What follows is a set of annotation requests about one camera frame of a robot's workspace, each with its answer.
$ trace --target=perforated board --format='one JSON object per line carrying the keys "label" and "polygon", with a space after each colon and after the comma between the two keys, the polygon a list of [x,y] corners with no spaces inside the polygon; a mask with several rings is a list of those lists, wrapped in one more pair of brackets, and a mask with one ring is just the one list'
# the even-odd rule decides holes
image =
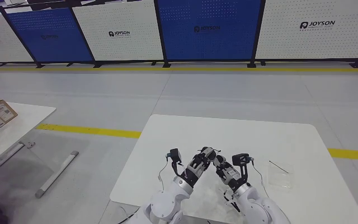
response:
{"label": "perforated board", "polygon": [[8,16],[37,61],[92,60],[68,8],[10,13]]}
{"label": "perforated board", "polygon": [[33,62],[31,56],[0,15],[0,62]]}
{"label": "perforated board", "polygon": [[163,60],[153,1],[73,9],[95,60]]}
{"label": "perforated board", "polygon": [[256,58],[358,58],[357,27],[357,0],[266,0]]}
{"label": "perforated board", "polygon": [[158,0],[167,58],[250,59],[261,0]]}

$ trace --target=joyson logo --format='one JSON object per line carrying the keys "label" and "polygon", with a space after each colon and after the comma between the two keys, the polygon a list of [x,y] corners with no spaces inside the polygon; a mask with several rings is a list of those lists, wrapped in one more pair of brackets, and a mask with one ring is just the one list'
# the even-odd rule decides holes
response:
{"label": "joyson logo", "polygon": [[194,32],[209,32],[220,30],[220,26],[194,26]]}
{"label": "joyson logo", "polygon": [[41,35],[41,38],[44,39],[44,40],[57,39],[58,35]]}
{"label": "joyson logo", "polygon": [[336,21],[313,21],[313,22],[301,22],[300,30],[331,30]]}
{"label": "joyson logo", "polygon": [[109,31],[108,34],[112,38],[128,38],[128,37],[130,37],[130,31]]}

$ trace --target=yellow stripe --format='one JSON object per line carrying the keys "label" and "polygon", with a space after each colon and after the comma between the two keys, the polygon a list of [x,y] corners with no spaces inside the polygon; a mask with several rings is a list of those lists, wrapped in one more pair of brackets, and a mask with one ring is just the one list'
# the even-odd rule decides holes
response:
{"label": "yellow stripe", "polygon": [[[124,138],[139,138],[141,134],[141,132],[135,132],[132,130],[76,127],[56,124],[40,124],[36,129],[54,130],[58,132],[72,132],[80,134],[98,134],[101,136],[115,136]],[[339,150],[336,148],[329,148],[328,151],[331,156],[335,158],[350,158],[353,160],[358,160],[358,150]]]}
{"label": "yellow stripe", "polygon": [[56,125],[56,124],[40,124],[36,129],[55,130],[58,132],[73,132],[73,133],[81,133],[81,134],[98,134],[101,136],[115,136],[115,137],[124,137],[124,138],[139,138],[141,134],[141,132],[134,132],[131,130],[76,127],[76,126],[65,126],[65,125]]}
{"label": "yellow stripe", "polygon": [[354,68],[210,68],[210,67],[116,67],[116,68],[76,68],[76,67],[63,67],[63,68],[0,68],[0,71],[205,71],[205,72],[358,72]]}
{"label": "yellow stripe", "polygon": [[336,148],[329,148],[329,153],[335,158],[350,158],[352,160],[358,160],[358,150],[339,150]]}

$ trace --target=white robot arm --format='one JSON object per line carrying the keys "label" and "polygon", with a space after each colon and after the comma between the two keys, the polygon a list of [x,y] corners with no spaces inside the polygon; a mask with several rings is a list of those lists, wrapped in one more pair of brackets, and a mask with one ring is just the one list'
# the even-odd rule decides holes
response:
{"label": "white robot arm", "polygon": [[176,174],[168,189],[156,193],[148,203],[128,220],[128,224],[153,224],[169,223],[177,224],[182,216],[181,202],[189,199],[194,190],[194,185],[216,158],[214,149],[204,147],[199,154],[195,155],[185,171],[179,175],[177,164],[181,165],[181,156],[178,149],[173,149],[167,155],[172,162],[172,168]]}
{"label": "white robot arm", "polygon": [[247,182],[246,165],[250,161],[253,158],[246,153],[233,156],[233,164],[241,168],[240,174],[226,162],[225,157],[217,155],[214,160],[216,173],[234,193],[231,204],[243,213],[248,224],[290,224],[285,213],[272,199],[259,196],[256,188]]}

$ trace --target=table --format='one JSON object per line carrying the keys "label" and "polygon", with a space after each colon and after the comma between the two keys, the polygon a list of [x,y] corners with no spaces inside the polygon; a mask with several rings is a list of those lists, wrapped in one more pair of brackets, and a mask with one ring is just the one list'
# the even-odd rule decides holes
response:
{"label": "table", "polygon": [[[29,131],[34,129],[56,110],[56,108],[48,106],[17,104],[13,102],[7,103],[13,108],[18,116],[0,128],[0,166],[22,147],[26,146],[27,148],[31,148],[35,143],[28,141],[21,142],[21,140],[23,140],[24,136],[28,134]],[[60,169],[53,173],[49,180],[47,180],[46,183],[36,192],[35,196],[37,198],[42,197],[46,190],[76,155],[78,155],[77,151],[73,151],[71,153],[71,155],[61,165]]]}
{"label": "table", "polygon": [[[180,150],[186,165],[204,146],[222,150],[220,154],[229,162],[238,153],[254,157],[269,196],[292,224],[358,223],[358,205],[317,130],[310,124],[152,115],[111,192],[111,200],[143,205],[162,188],[157,176],[171,148]],[[267,183],[269,160],[291,167],[290,190]],[[167,166],[161,176],[164,186],[168,186],[175,174]],[[260,176],[252,165],[248,165],[248,182],[264,196]],[[195,185],[191,198],[182,202],[184,214],[242,223],[243,217],[224,205],[224,189],[211,165]]]}

